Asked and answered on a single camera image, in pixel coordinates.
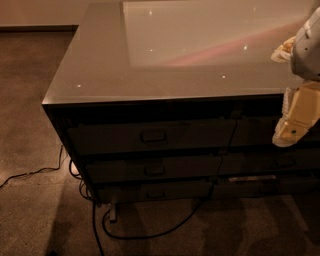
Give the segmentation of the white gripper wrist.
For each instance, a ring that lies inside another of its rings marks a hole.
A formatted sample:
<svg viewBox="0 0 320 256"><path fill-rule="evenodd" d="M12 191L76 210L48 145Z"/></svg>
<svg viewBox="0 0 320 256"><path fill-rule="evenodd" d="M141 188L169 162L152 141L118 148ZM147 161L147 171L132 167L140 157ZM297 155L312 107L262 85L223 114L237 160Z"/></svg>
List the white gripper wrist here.
<svg viewBox="0 0 320 256"><path fill-rule="evenodd" d="M289 62L296 37L283 42L272 54L271 60ZM279 119L272 138L278 147L296 144L320 119L320 83L304 81L298 88L285 90L282 117Z"/></svg>

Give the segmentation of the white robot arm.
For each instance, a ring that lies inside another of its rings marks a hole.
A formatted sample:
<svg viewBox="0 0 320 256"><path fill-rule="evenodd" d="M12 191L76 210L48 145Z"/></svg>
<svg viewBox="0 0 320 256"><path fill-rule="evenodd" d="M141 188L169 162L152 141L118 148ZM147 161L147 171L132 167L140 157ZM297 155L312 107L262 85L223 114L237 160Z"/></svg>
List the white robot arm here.
<svg viewBox="0 0 320 256"><path fill-rule="evenodd" d="M283 96L282 117L272 138L278 147L296 144L320 119L320 7L294 37L282 43L271 55L278 63L289 62L292 73L303 79Z"/></svg>

